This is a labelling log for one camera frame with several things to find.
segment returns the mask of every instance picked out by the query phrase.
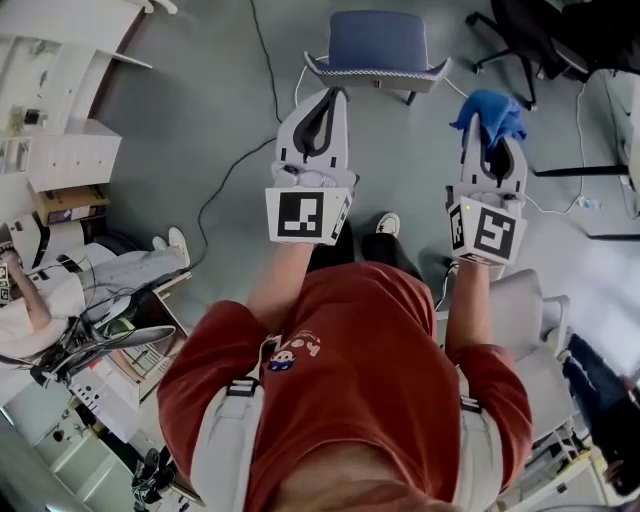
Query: cardboard box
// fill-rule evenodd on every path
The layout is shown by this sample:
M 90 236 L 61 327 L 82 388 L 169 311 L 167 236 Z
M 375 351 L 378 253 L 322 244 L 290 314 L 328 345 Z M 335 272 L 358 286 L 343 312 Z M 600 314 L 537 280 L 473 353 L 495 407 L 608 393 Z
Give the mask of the cardboard box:
M 95 219 L 107 214 L 109 198 L 97 185 L 33 192 L 33 202 L 44 226 L 72 220 Z

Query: chair leg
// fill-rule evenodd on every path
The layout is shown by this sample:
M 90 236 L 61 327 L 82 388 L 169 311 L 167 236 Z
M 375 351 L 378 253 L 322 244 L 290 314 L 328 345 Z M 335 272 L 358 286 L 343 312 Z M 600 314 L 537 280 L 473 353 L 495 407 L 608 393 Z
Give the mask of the chair leg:
M 527 101 L 525 103 L 525 107 L 530 112 L 536 110 L 538 108 L 538 103 L 536 100 L 536 87 L 533 82 L 533 66 L 531 61 L 526 57 L 520 57 L 522 61 L 522 67 L 524 68 L 524 74 L 527 75 L 527 82 L 529 83 L 529 91 L 531 92 L 531 101 Z
M 487 18 L 484 14 L 481 14 L 478 11 L 467 16 L 467 25 L 472 27 L 478 22 L 478 20 L 487 25 L 489 28 L 495 30 L 498 34 L 502 35 L 502 33 L 500 32 L 500 28 L 498 28 L 496 22 L 491 18 Z
M 476 66 L 482 67 L 485 64 L 490 64 L 491 62 L 495 62 L 497 60 L 504 59 L 508 55 L 513 55 L 513 50 L 507 49 L 507 50 L 503 50 L 501 52 L 495 53 L 493 55 L 490 55 L 486 59 L 479 60 L 476 63 Z
M 486 59 L 479 60 L 478 62 L 476 62 L 473 65 L 473 72 L 476 75 L 479 75 L 480 73 L 484 73 L 484 65 L 485 64 L 489 64 L 491 62 L 495 62 L 495 61 L 503 59 L 504 57 L 507 57 L 509 55 L 513 55 L 513 50 L 509 50 L 509 49 L 503 50 L 501 52 L 498 52 L 498 53 L 495 53 L 493 55 L 490 55 Z

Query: gray floor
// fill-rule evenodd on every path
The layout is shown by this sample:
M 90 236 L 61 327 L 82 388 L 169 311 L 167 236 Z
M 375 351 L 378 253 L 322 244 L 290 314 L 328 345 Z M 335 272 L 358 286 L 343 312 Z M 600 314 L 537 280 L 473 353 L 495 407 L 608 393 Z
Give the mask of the gray floor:
M 203 250 L 196 225 L 201 204 L 230 163 L 274 136 L 277 124 L 249 0 L 176 3 L 178 15 L 157 12 L 148 18 L 127 52 L 155 69 L 121 66 L 99 119 L 123 136 L 112 183 L 111 225 L 147 245 L 152 235 L 179 226 L 196 257 Z M 450 78 L 462 90 L 527 92 L 517 59 L 491 65 L 481 76 L 467 68 L 469 60 L 503 48 L 504 43 L 486 27 L 471 30 L 464 24 L 473 10 L 490 15 L 488 0 L 316 0 L 304 5 L 299 0 L 256 0 L 256 4 L 283 116 L 293 106 L 302 52 L 324 55 L 329 17 L 346 9 L 418 14 L 427 25 L 431 63 L 454 57 L 457 66 Z M 540 109 L 524 116 L 529 129 L 524 150 L 531 167 L 579 166 L 575 99 L 581 85 L 563 79 L 537 85 Z M 319 89 L 319 82 L 307 76 L 300 95 Z M 456 118 L 462 98 L 444 84 L 419 96 L 411 108 L 392 93 L 358 90 L 351 96 L 351 166 L 361 176 L 351 219 L 357 226 L 378 212 L 397 212 L 406 251 L 426 270 L 434 255 L 449 250 L 445 186 L 459 179 L 461 139 L 449 122 Z M 582 103 L 588 165 L 614 161 L 608 109 L 602 81 L 594 78 Z M 187 325 L 194 325 L 215 300 L 243 300 L 253 278 L 268 263 L 273 245 L 267 235 L 264 188 L 271 180 L 274 157 L 271 145 L 245 161 L 207 210 L 207 258 L 195 278 L 174 296 L 174 307 Z M 577 178 L 530 175 L 527 192 L 543 208 L 563 209 L 578 186 Z M 640 232 L 640 223 L 628 220 L 617 178 L 588 178 L 584 194 L 602 201 L 604 209 L 576 208 L 559 217 L 527 206 L 529 228 L 510 271 L 535 268 L 545 294 L 570 295 L 575 328 L 600 346 L 614 365 L 629 372 L 640 362 L 636 335 L 640 302 L 635 293 L 640 244 L 589 242 L 584 230 Z

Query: backpack strap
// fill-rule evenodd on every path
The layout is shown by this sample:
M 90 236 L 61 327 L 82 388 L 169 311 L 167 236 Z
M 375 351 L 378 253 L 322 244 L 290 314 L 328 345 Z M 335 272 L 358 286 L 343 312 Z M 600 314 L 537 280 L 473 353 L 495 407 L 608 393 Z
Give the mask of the backpack strap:
M 502 486 L 502 440 L 491 415 L 469 397 L 469 383 L 458 368 L 460 382 L 460 470 L 453 504 L 466 512 L 488 509 Z
M 191 462 L 191 484 L 210 512 L 243 512 L 253 446 L 264 406 L 260 385 L 262 349 L 246 377 L 236 379 L 213 397 L 202 417 Z

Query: chair seat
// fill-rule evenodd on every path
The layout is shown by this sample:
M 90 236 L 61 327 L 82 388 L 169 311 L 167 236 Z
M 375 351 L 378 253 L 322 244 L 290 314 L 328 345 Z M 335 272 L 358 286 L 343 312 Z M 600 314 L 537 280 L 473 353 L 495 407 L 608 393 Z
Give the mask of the chair seat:
M 534 270 L 523 270 L 491 286 L 491 325 L 496 345 L 518 361 L 540 344 L 542 292 Z
M 399 77 L 399 78 L 411 78 L 416 80 L 430 80 L 439 81 L 445 76 L 451 69 L 452 61 L 447 59 L 438 66 L 435 66 L 427 71 L 405 71 L 401 69 L 373 69 L 373 68 L 334 68 L 326 62 L 322 62 L 315 57 L 312 57 L 307 52 L 304 54 L 307 66 L 317 75 L 324 76 L 347 76 L 347 75 L 361 75 L 361 76 L 373 76 L 373 77 Z
M 427 70 L 422 18 L 385 11 L 346 11 L 331 17 L 332 69 Z
M 529 396 L 534 440 L 550 434 L 576 414 L 562 366 L 547 347 L 540 345 L 516 362 L 516 373 Z

